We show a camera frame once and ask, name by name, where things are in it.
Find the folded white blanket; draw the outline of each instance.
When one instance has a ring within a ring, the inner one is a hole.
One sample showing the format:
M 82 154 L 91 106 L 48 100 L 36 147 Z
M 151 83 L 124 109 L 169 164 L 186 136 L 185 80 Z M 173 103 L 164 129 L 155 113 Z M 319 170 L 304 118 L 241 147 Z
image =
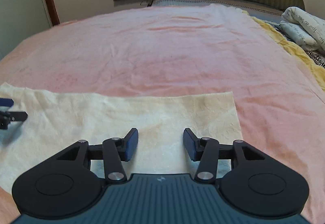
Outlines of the folded white blanket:
M 12 98 L 12 111 L 26 111 L 22 125 L 0 131 L 0 186 L 11 192 L 15 179 L 72 143 L 86 139 L 101 144 L 124 137 L 131 128 L 139 131 L 137 150 L 123 166 L 131 173 L 191 173 L 183 147 L 183 130 L 191 128 L 200 138 L 232 144 L 242 139 L 232 92 L 182 97 L 106 97 L 99 94 L 58 94 L 46 90 L 17 88 L 4 83 L 0 97 Z M 230 170 L 219 163 L 218 177 Z M 102 161 L 92 171 L 103 177 Z
M 297 7 L 282 14 L 280 25 L 305 51 L 325 50 L 325 21 Z

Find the yellow fabric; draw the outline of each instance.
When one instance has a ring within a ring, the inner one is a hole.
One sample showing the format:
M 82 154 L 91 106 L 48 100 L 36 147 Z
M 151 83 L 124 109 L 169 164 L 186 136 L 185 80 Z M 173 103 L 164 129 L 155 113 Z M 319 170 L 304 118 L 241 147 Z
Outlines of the yellow fabric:
M 283 47 L 290 55 L 298 57 L 303 61 L 307 67 L 311 70 L 317 83 L 325 92 L 325 69 L 317 64 L 305 53 L 305 51 L 297 44 L 288 41 L 281 33 L 279 33 L 274 27 L 268 23 L 253 17 L 255 22 L 257 22 L 261 27 L 267 32 L 267 34 L 280 46 Z

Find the screw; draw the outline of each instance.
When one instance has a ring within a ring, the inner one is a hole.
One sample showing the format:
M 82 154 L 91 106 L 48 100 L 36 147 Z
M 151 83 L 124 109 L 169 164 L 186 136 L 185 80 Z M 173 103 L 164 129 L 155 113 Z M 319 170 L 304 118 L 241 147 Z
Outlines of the screw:
M 108 175 L 108 179 L 113 180 L 113 181 L 118 181 L 124 178 L 124 174 L 119 173 L 119 172 L 113 172 Z
M 199 172 L 198 178 L 201 180 L 210 180 L 213 177 L 213 174 L 210 172 Z

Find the pink blanket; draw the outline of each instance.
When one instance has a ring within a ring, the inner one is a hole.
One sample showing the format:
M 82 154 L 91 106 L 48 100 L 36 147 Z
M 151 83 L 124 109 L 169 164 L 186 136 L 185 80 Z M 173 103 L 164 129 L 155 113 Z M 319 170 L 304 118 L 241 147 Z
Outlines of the pink blanket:
M 325 94 L 246 14 L 211 5 L 101 15 L 25 40 L 0 73 L 0 83 L 58 93 L 233 91 L 245 141 L 306 178 L 303 215 L 325 223 Z

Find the bed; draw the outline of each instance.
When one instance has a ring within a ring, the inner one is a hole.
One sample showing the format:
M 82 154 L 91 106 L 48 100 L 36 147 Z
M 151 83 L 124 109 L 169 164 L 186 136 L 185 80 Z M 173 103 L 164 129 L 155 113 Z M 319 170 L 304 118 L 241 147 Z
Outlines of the bed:
M 302 214 L 325 223 L 325 69 L 265 22 L 303 1 L 179 3 L 152 0 L 37 34 L 0 62 L 0 83 L 120 97 L 232 91 L 244 140 L 306 178 Z M 17 211 L 1 192 L 8 222 Z

